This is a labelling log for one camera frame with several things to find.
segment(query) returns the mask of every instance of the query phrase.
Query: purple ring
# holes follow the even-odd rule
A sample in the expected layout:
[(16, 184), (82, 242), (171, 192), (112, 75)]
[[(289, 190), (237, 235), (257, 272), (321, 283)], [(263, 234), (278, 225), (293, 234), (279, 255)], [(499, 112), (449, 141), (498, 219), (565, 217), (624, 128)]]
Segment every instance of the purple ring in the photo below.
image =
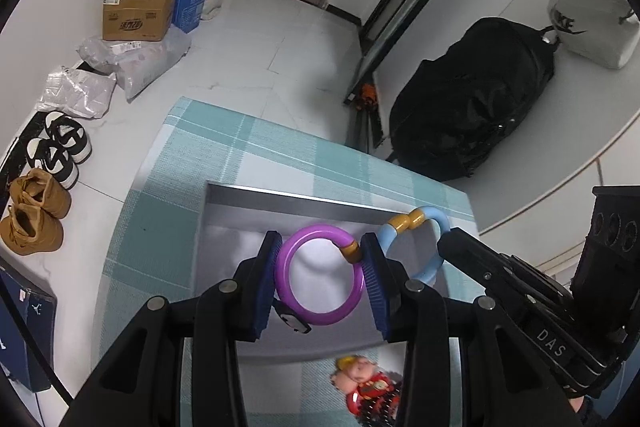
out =
[(289, 267), (291, 265), (293, 255), (296, 253), (298, 248), (312, 239), (328, 239), (338, 248), (348, 247), (355, 241), (351, 234), (345, 232), (343, 229), (339, 229), (338, 227), (333, 227), (332, 225), (311, 225), (310, 227), (298, 230), (284, 242), (282, 248), (280, 248), (280, 251), (278, 252), (275, 273), (276, 290), (280, 300), (296, 312), (300, 318), (311, 325), (328, 326), (329, 324), (335, 324), (336, 322), (341, 321), (358, 305), (364, 288), (364, 275), (362, 273), (362, 266), (360, 263), (354, 264), (353, 287), (351, 288), (351, 293), (347, 297), (347, 300), (335, 310), (331, 310), (326, 313), (316, 313), (311, 310), (307, 310), (293, 295), (293, 291), (291, 290), (291, 285), (289, 283)]

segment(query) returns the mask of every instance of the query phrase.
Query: toy ring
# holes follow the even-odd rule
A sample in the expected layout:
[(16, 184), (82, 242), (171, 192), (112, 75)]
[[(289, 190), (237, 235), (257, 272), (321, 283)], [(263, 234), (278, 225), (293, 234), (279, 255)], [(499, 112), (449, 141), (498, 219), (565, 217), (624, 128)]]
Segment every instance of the toy ring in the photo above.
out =
[[(376, 232), (376, 237), (380, 243), (382, 252), (386, 255), (391, 243), (404, 230), (413, 230), (419, 227), (427, 219), (433, 219), (440, 227), (440, 235), (449, 232), (451, 226), (449, 219), (444, 212), (433, 208), (432, 206), (420, 206), (415, 208), (409, 214), (398, 214), (389, 219), (388, 223), (382, 225)], [(419, 279), (425, 284), (431, 282), (436, 277), (436, 272), (442, 266), (443, 259), (436, 250), (435, 255), (429, 260), (421, 272), (414, 275), (412, 279)]]
[[(336, 247), (340, 248), (343, 256), (353, 264), (353, 287), (351, 288), (351, 293), (340, 307), (326, 313), (316, 313), (303, 307), (293, 295), (289, 282), (289, 267), (293, 255), (298, 248), (312, 239), (328, 239)], [(343, 229), (332, 227), (331, 225), (311, 225), (300, 229), (284, 242), (278, 252), (275, 270), (278, 297), (308, 324), (318, 326), (335, 324), (349, 315), (360, 302), (360, 297), (362, 297), (364, 275), (358, 262), (359, 260), (360, 249), (356, 240)]]

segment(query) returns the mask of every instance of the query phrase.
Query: brown shoe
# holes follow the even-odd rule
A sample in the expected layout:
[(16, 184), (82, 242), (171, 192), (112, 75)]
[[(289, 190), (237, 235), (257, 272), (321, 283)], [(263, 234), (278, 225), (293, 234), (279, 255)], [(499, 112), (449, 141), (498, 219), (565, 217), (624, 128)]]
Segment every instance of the brown shoe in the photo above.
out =
[(41, 207), (26, 203), (9, 205), (0, 221), (0, 237), (18, 255), (52, 252), (62, 245), (62, 225)]
[(39, 206), (58, 219), (65, 217), (71, 206), (69, 193), (42, 169), (31, 169), (26, 176), (12, 181), (9, 194), (14, 203)]

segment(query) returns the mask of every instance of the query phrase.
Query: toy figurine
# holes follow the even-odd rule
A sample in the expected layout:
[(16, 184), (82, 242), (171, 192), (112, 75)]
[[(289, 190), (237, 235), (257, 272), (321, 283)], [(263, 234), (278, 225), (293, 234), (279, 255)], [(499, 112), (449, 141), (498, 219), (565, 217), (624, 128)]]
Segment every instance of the toy figurine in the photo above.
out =
[(402, 382), (366, 357), (351, 355), (335, 361), (331, 382), (341, 391), (347, 409), (366, 427), (394, 425)]

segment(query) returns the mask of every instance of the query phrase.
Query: blue gripper pad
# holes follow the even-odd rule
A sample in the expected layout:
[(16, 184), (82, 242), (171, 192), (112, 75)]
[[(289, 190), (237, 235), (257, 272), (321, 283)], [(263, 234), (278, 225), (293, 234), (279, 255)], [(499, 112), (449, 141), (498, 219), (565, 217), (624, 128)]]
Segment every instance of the blue gripper pad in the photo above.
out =
[(255, 293), (254, 323), (252, 324), (255, 336), (258, 339), (260, 338), (262, 330), (267, 327), (267, 322), (269, 321), (271, 305), (273, 304), (273, 297), (276, 293), (276, 257), (281, 247), (282, 236), (278, 232), (270, 230), (264, 236), (264, 241), (256, 258), (256, 264), (258, 266), (264, 266)]
[(382, 333), (382, 338), (388, 340), (390, 307), (383, 285), (385, 273), (388, 270), (385, 255), (382, 253), (374, 233), (366, 233), (362, 236), (360, 249), (362, 250), (362, 271), (367, 285), (373, 320), (376, 323), (376, 329)]

